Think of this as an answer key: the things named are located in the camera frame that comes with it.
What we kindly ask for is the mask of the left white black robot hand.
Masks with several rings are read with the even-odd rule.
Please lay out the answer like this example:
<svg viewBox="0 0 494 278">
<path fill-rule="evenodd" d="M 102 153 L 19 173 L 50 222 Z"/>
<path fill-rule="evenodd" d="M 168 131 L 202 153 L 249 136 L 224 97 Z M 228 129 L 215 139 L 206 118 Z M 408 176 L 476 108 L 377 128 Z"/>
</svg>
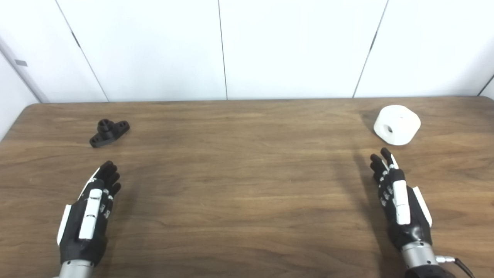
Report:
<svg viewBox="0 0 494 278">
<path fill-rule="evenodd" d="M 103 163 L 88 179 L 77 200 L 65 207 L 57 234 L 60 263 L 82 260 L 96 267 L 102 260 L 108 239 L 106 230 L 120 174 L 112 161 Z"/>
</svg>

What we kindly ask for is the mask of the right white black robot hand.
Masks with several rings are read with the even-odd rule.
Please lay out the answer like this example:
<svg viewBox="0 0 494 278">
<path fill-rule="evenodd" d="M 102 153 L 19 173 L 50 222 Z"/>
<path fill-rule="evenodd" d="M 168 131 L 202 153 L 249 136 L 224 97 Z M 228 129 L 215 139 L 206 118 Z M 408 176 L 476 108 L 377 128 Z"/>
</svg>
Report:
<svg viewBox="0 0 494 278">
<path fill-rule="evenodd" d="M 432 245 L 430 212 L 418 187 L 410 187 L 388 148 L 370 156 L 378 200 L 387 220 L 387 234 L 398 250 L 413 242 Z"/>
</svg>

